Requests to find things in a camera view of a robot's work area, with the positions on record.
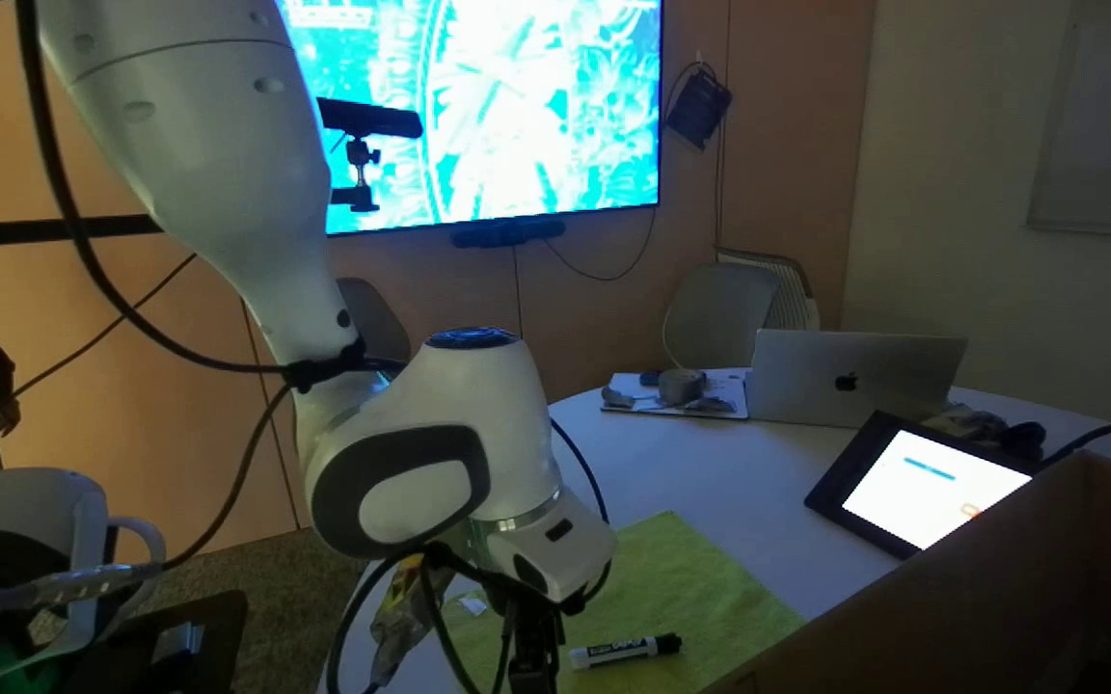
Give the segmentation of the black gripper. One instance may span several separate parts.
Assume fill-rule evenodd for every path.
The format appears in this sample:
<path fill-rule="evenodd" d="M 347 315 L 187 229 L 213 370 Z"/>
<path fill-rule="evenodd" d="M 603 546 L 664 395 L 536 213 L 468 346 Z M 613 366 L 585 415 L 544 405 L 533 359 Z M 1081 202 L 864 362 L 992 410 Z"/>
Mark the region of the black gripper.
<path fill-rule="evenodd" d="M 430 546 L 438 569 L 464 573 L 486 590 L 488 608 L 501 617 L 501 644 L 493 659 L 488 694 L 554 694 L 563 608 L 536 590 L 472 567 L 448 546 Z"/>

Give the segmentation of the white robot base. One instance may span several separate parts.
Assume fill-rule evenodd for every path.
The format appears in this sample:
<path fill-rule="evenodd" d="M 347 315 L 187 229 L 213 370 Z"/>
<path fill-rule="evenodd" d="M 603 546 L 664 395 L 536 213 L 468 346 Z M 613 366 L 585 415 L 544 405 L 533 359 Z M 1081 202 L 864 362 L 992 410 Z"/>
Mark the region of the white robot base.
<path fill-rule="evenodd" d="M 0 469 L 0 694 L 103 641 L 168 560 L 163 531 L 56 465 Z"/>

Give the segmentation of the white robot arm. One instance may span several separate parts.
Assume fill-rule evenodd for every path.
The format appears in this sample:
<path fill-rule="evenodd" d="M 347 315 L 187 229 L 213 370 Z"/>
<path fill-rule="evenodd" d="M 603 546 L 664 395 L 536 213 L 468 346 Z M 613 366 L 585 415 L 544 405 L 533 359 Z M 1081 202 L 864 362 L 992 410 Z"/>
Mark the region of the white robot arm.
<path fill-rule="evenodd" d="M 550 461 L 549 400 L 505 330 L 443 330 L 396 366 L 328 266 L 317 108 L 275 0 L 16 0 L 32 85 L 60 89 L 145 217 L 254 315 L 293 389 L 303 500 L 357 560 L 430 554 L 513 632 L 510 694 L 554 694 L 563 619 L 613 531 Z"/>

